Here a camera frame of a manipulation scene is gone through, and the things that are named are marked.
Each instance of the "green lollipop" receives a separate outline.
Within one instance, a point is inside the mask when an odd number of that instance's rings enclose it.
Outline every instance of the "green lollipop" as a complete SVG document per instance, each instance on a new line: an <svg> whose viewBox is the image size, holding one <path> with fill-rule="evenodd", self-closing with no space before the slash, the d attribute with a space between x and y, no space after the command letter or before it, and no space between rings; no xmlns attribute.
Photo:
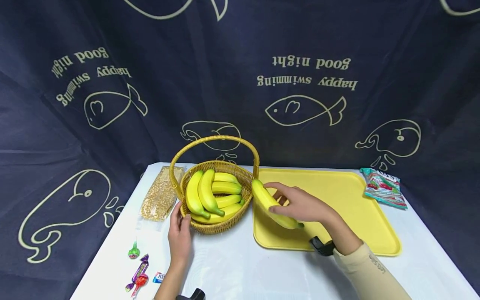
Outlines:
<svg viewBox="0 0 480 300"><path fill-rule="evenodd" d="M137 242L133 243L133 248L128 251L128 257L135 259L140 255L140 250L137 248Z"/></svg>

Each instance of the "plastic tray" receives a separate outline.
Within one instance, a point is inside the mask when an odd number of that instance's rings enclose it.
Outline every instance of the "plastic tray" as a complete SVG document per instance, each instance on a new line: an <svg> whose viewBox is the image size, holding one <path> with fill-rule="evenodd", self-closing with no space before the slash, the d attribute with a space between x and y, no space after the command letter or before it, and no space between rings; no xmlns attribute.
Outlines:
<svg viewBox="0 0 480 300"><path fill-rule="evenodd" d="M373 253L396 256L401 244L378 203L363 195L365 180L358 174L339 171L260 169L263 182L278 181L298 186L322 199L343 217L352 230L364 240ZM253 236L269 249L312 251L309 240L314 236L326 243L331 240L318 222L305 222L303 229L289 230L278 225L257 205L253 206Z"/></svg>

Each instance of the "banana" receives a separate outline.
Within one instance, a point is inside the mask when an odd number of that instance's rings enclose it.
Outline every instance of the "banana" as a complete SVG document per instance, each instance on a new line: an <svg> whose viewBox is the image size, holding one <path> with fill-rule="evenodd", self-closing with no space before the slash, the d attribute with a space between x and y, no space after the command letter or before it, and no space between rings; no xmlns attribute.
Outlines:
<svg viewBox="0 0 480 300"><path fill-rule="evenodd" d="M212 183L212 192L214 194L238 195L241 193L241 185L231 182L214 181Z"/></svg>
<svg viewBox="0 0 480 300"><path fill-rule="evenodd" d="M232 204L232 205L229 205L229 206L225 207L223 209L225 211L224 216L212 215L210 217L210 219L205 219L202 216L192 214L192 219L194 219L197 222L204 223L204 224L220 223L220 222L223 222L223 221L226 221L226 220L230 219L234 214L237 213L237 211L239 211L242 208L244 203L245 203L245 200L242 199L240 201L240 203L235 203L235 204Z"/></svg>
<svg viewBox="0 0 480 300"><path fill-rule="evenodd" d="M302 223L297 222L297 220L291 217L272 214L268 211L269 207L275 205L280 206L280 204L275 201L267 189L264 188L264 184L260 180L254 180L252 182L252 192L258 206L280 226L285 227L286 229L296 229L304 226Z"/></svg>
<svg viewBox="0 0 480 300"><path fill-rule="evenodd" d="M235 204L240 202L241 196L240 195L228 195L223 197L215 198L218 208L224 208L229 205Z"/></svg>
<svg viewBox="0 0 480 300"><path fill-rule="evenodd" d="M214 175L215 171L213 171L213 169L207 170L202 175L200 178L200 183L198 184L198 195L200 196L200 202L207 211L219 216L224 216L225 212L218 208L215 197L212 193L212 182Z"/></svg>
<svg viewBox="0 0 480 300"><path fill-rule="evenodd" d="M213 181L225 181L225 182L240 184L240 182L237 180L237 178L234 175L229 173L222 173L222 172L215 172L215 177Z"/></svg>
<svg viewBox="0 0 480 300"><path fill-rule="evenodd" d="M210 218L210 214L204 210L200 196L198 195L198 184L204 172L202 170L196 171L192 178L188 181L185 193L187 207L193 214L201 215L205 219Z"/></svg>

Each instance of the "basket handle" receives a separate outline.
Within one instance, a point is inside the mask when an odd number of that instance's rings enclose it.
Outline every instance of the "basket handle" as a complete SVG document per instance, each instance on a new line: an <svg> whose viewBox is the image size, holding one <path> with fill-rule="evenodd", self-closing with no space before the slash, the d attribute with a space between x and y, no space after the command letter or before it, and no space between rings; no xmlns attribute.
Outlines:
<svg viewBox="0 0 480 300"><path fill-rule="evenodd" d="M248 141L236 137L236 136L231 136L231 135L213 135L213 136L207 136L203 137L201 139L198 139L196 141L191 142L190 144L186 145L183 147L172 159L172 162L170 163L170 170L169 170L169 176L170 176L170 182L172 183L172 187L175 189L175 192L177 193L178 198L182 199L182 190L180 188L180 185L175 178L174 174L174 169L173 167L175 166L175 163L177 160L184 154L187 150L197 146L198 144L202 144L205 142L209 141L215 141L215 140L231 140L235 142L239 142L241 144L244 144L247 146L253 153L253 178L258 179L258 169L260 166L260 157L258 156L257 149Z"/></svg>

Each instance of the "right hand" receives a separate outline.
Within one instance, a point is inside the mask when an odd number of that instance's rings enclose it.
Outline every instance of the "right hand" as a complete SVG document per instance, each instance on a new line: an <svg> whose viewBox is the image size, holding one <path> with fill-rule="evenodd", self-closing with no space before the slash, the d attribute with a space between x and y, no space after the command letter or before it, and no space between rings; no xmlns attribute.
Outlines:
<svg viewBox="0 0 480 300"><path fill-rule="evenodd" d="M273 214L289 216L298 221L316 221L322 224L339 217L335 209L299 187L289 187L280 182L269 182L264 184L264 187L276 189L273 197L281 206L271 206L269 211ZM287 199L289 204L283 206Z"/></svg>

